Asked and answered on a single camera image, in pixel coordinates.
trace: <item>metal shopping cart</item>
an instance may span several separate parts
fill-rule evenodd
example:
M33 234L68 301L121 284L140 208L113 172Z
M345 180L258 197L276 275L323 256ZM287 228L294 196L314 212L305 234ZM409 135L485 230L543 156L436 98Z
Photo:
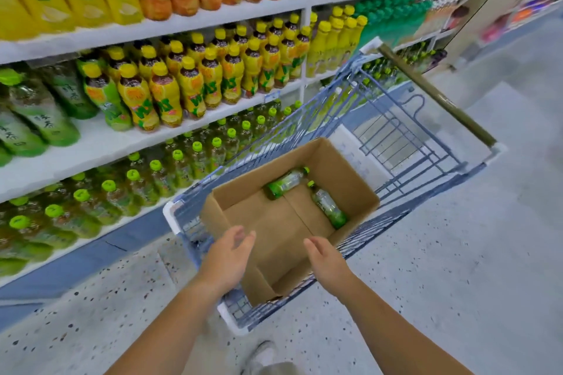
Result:
M405 86L385 89L366 73L362 66L375 57L370 52L376 50L489 148L482 162L469 166L461 161L419 121L425 96L410 96ZM380 208L338 246L345 258L426 200L481 172L503 151L502 144L375 38L311 101L165 205L172 231L181 237L197 267L213 243L198 216L211 190L317 137L330 139L381 200ZM289 296L256 307L250 306L240 288L234 289L223 296L218 310L229 329L243 335L314 282L311 274Z

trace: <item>floor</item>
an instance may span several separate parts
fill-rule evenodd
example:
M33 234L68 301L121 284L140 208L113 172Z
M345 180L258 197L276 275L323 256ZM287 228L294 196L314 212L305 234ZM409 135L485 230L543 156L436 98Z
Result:
M563 367L562 44L563 21L554 19L436 79L510 151L349 260L478 374L548 375ZM482 149L446 117L426 120L462 158ZM4 371L101 375L193 273L181 245L166 236L0 333ZM245 337L229 334L213 314L186 373L239 373L264 339L305 373L379 373L346 310L318 285Z

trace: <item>shoe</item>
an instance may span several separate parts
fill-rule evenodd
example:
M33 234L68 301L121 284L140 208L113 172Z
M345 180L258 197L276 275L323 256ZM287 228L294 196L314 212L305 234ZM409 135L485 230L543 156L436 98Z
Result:
M278 349L273 341L264 341L250 355L240 375L257 375L264 367L274 364Z

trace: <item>cardboard box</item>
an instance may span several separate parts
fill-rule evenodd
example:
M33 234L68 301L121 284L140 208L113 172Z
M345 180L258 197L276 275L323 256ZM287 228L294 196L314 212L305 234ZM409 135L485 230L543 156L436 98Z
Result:
M335 230L313 202L306 181L275 201L266 197L264 185L300 166L309 167L308 180L328 191L348 216L342 228ZM215 238L233 225L256 231L241 282L255 306L286 296L311 272L303 239L322 236L339 244L378 206L377 195L330 141L318 138L215 188L200 217Z

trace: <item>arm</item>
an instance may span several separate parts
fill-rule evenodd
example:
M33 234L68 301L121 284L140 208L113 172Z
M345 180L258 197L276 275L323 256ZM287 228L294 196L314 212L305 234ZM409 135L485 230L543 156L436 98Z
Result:
M227 230L196 276L106 375L180 375L217 301L242 279L255 238L254 231L245 237L241 226Z
M358 279L328 240L304 244L316 279L348 309L385 375L471 374Z

